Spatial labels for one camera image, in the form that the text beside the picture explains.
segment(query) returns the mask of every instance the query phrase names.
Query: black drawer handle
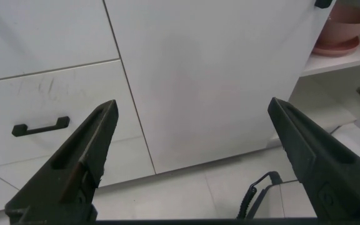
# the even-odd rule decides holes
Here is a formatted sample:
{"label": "black drawer handle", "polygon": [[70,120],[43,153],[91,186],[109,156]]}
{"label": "black drawer handle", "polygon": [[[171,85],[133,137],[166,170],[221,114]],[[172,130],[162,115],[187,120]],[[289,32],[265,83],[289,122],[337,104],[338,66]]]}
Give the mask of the black drawer handle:
{"label": "black drawer handle", "polygon": [[315,6],[321,9],[327,9],[330,7],[333,0],[316,0]]}
{"label": "black drawer handle", "polygon": [[28,131],[28,126],[25,124],[15,125],[12,130],[12,134],[15,137],[25,136],[29,134],[37,134],[47,131],[55,131],[57,129],[67,128],[69,126],[70,118],[69,116],[59,117],[56,121],[56,124],[53,126],[42,127],[37,129],[32,129]]}

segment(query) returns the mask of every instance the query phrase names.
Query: white shelf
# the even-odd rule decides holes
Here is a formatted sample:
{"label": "white shelf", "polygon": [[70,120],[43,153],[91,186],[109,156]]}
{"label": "white shelf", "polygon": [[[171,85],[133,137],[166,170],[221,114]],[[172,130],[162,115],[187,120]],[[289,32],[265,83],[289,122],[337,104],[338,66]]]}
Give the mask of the white shelf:
{"label": "white shelf", "polygon": [[[326,94],[325,90],[311,77],[300,78],[289,102],[327,131],[356,120],[346,108]],[[272,141],[279,139],[277,134]]]}
{"label": "white shelf", "polygon": [[312,54],[301,77],[360,65],[360,46],[356,52],[343,57],[324,57]]}

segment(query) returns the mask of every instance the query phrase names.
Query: white tile floor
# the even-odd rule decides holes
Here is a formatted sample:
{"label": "white tile floor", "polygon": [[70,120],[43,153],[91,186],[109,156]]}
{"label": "white tile floor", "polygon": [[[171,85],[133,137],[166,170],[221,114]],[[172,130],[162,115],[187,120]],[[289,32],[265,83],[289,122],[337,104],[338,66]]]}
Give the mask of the white tile floor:
{"label": "white tile floor", "polygon": [[[249,185],[268,171],[295,179],[281,147],[102,187],[97,219],[235,218]],[[270,184],[265,179],[260,189]],[[8,219],[0,212],[0,224]]]}

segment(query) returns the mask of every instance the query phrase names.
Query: white drawer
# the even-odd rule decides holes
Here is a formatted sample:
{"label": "white drawer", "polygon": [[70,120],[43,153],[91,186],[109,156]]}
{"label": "white drawer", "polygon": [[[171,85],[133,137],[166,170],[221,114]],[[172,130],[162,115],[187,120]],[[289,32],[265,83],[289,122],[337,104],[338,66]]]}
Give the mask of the white drawer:
{"label": "white drawer", "polygon": [[[0,178],[21,189],[50,156],[0,166]],[[114,141],[109,146],[99,187],[153,175],[154,168],[144,137]]]}
{"label": "white drawer", "polygon": [[[115,99],[119,121],[113,141],[142,136],[120,61],[0,81],[0,165],[50,156],[94,108]],[[67,128],[14,137],[14,125],[51,126],[69,116]]]}
{"label": "white drawer", "polygon": [[0,0],[0,78],[118,57],[102,0]]}

